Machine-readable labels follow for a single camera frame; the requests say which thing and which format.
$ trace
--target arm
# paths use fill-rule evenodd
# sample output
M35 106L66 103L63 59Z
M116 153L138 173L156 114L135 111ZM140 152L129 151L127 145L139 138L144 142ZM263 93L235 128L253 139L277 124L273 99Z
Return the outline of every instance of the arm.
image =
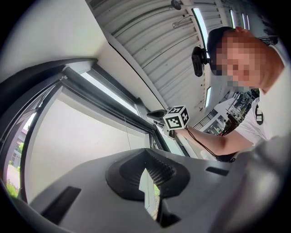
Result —
M200 132L192 127L189 127L188 130L193 134L196 140L198 140L200 143L202 143L216 155L228 155L252 146L252 143L250 141L245 139L241 134L239 134L235 130L224 137ZM175 131L176 133L182 134L186 139L188 139L190 142L192 142L199 148L205 150L204 147L199 145L191 137L191 135L188 133L186 129L180 129Z

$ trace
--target tree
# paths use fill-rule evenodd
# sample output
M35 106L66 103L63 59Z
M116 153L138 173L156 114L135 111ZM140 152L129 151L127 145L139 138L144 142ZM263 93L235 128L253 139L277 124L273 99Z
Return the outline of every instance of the tree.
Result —
M19 145L19 149L20 149L20 153L22 153L22 149L23 149L23 142L22 142L22 143L20 143L20 145Z

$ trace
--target white t-shirt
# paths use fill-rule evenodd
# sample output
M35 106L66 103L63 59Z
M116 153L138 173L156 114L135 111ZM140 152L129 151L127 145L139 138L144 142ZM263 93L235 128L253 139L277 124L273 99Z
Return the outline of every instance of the white t-shirt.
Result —
M264 94L251 105L244 121L235 129L244 138L257 144L261 139L269 140L274 136L283 136L291 132L291 65L284 50L272 46L284 63L284 70ZM256 118L256 105L263 113L263 123L259 125Z

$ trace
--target black cap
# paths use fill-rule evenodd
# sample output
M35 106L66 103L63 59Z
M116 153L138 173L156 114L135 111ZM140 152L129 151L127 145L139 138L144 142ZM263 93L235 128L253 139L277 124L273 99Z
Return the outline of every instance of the black cap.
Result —
M214 59L212 57L214 55L212 54L212 52L216 49L217 44L221 42L223 33L232 29L233 29L232 27L220 27L209 32L207 42L207 53L211 61L212 59ZM217 76L222 75L222 71L219 70L213 62L211 63L210 67L213 74Z

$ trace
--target corrugated metal ceiling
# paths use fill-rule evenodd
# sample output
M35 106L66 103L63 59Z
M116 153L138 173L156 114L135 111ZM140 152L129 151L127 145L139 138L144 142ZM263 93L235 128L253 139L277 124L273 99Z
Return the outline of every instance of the corrugated metal ceiling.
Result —
M191 53L202 42L186 10L173 9L170 0L92 0L89 4L98 24L128 50L168 106L185 104L191 117L199 112L205 101L205 77L195 76ZM217 8L199 8L208 32L222 26Z

